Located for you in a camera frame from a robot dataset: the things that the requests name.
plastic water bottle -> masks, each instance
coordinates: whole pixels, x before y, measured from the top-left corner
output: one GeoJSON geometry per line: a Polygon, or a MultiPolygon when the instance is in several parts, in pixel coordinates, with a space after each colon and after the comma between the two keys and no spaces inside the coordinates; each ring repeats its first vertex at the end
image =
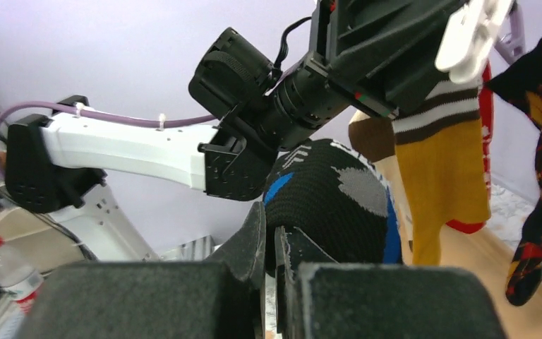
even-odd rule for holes
{"type": "Polygon", "coordinates": [[[44,281],[22,254],[0,237],[0,288],[24,313],[28,313],[44,281]]]}

knitted sock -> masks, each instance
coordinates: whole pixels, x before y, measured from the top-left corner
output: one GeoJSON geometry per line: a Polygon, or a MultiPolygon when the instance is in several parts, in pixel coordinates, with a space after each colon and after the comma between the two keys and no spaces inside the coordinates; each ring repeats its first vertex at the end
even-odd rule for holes
{"type": "Polygon", "coordinates": [[[541,194],[522,226],[522,238],[512,259],[506,289],[508,301],[520,306],[530,300],[542,280],[542,38],[535,49],[486,85],[525,113],[540,131],[535,172],[541,194]]]}
{"type": "Polygon", "coordinates": [[[367,159],[330,139],[280,157],[263,195],[267,271],[275,269],[274,234],[281,226],[301,229],[340,263],[401,263],[387,188],[367,159]]]}
{"type": "Polygon", "coordinates": [[[478,112],[480,83],[480,78],[464,85],[440,81],[415,112],[400,112],[393,121],[414,224],[413,264],[439,264],[440,231],[446,222],[481,223],[490,217],[478,112]]]}
{"type": "Polygon", "coordinates": [[[369,159],[390,183],[395,209],[401,216],[399,224],[404,226],[412,249],[412,218],[396,158],[392,121],[388,118],[372,118],[356,111],[348,125],[348,137],[352,148],[369,159]]]}
{"type": "MultiPolygon", "coordinates": [[[[486,83],[491,80],[491,68],[489,63],[485,67],[483,72],[483,82],[486,83]]],[[[483,134],[483,171],[485,172],[485,184],[487,186],[487,197],[491,196],[491,159],[489,154],[489,145],[491,143],[491,136],[493,133],[493,92],[486,86],[482,86],[478,95],[479,113],[481,115],[481,123],[483,128],[481,133],[483,134]]],[[[474,224],[465,224],[458,220],[451,220],[446,223],[451,228],[458,230],[466,234],[472,234],[479,231],[484,222],[478,222],[474,224]]]]}

hanger clip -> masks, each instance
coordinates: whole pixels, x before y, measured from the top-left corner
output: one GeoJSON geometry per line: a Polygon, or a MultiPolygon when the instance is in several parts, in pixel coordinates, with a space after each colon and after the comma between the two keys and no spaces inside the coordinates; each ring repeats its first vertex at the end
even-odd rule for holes
{"type": "Polygon", "coordinates": [[[77,102],[75,104],[76,106],[76,115],[75,117],[76,118],[81,118],[82,117],[82,111],[86,110],[86,105],[84,105],[82,102],[77,102]]]}
{"type": "Polygon", "coordinates": [[[512,2],[512,9],[508,15],[510,20],[510,33],[495,42],[495,50],[509,65],[520,59],[526,53],[524,39],[524,19],[518,1],[512,2]]]}
{"type": "Polygon", "coordinates": [[[487,64],[513,0],[471,0],[450,16],[435,67],[453,83],[479,77],[487,64]]]}

gray pattern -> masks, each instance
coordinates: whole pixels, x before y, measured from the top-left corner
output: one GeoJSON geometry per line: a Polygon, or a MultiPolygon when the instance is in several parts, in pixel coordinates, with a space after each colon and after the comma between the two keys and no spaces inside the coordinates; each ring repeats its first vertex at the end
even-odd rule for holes
{"type": "Polygon", "coordinates": [[[339,190],[370,213],[387,217],[387,194],[385,187],[369,169],[332,169],[339,175],[339,190]]]}

plaid sock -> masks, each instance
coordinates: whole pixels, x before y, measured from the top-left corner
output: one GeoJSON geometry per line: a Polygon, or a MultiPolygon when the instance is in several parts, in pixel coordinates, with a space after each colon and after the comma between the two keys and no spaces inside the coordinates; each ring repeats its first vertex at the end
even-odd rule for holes
{"type": "Polygon", "coordinates": [[[542,38],[535,49],[486,85],[525,113],[540,131],[535,173],[541,194],[522,226],[522,238],[510,265],[506,288],[508,301],[520,306],[531,299],[542,281],[542,38]]]}

